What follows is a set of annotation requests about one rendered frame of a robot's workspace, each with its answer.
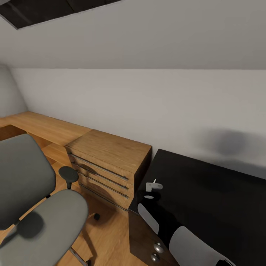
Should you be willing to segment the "swivel chair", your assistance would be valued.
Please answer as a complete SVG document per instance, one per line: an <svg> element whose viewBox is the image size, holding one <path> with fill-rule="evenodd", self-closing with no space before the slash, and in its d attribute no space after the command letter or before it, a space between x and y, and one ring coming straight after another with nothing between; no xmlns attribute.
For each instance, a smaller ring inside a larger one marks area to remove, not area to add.
<svg viewBox="0 0 266 266"><path fill-rule="evenodd" d="M72 190L78 173L59 169L67 189L56 189L56 173L29 134L0 141L0 231L15 227L0 245L0 266L55 266L68 250L83 266L92 266L72 248L89 215L86 198ZM20 218L33 206L40 205Z"/></svg>

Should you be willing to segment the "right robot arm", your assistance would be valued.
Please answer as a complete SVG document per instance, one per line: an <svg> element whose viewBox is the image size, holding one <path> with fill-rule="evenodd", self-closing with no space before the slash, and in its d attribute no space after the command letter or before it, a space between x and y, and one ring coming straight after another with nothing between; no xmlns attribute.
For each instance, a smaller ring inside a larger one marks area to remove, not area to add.
<svg viewBox="0 0 266 266"><path fill-rule="evenodd" d="M228 258L195 236L175 216L158 205L163 185L146 183L146 190L137 191L138 212L172 253L180 266L235 266Z"/></svg>

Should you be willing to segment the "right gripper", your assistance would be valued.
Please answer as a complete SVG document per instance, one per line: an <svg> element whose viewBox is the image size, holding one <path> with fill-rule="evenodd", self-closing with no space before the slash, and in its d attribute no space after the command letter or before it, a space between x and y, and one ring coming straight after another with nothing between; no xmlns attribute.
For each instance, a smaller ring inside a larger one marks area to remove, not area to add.
<svg viewBox="0 0 266 266"><path fill-rule="evenodd" d="M156 201L157 203L158 203L158 200L161 199L161 194L158 193L158 192L153 192L153 191L151 191L151 192L146 192L146 191L144 191L144 190L139 190L139 191L137 191L137 197L138 197L138 200L139 200L139 201L141 201L145 195L153 195L153 197L154 197L154 199L155 199L155 201Z"/></svg>

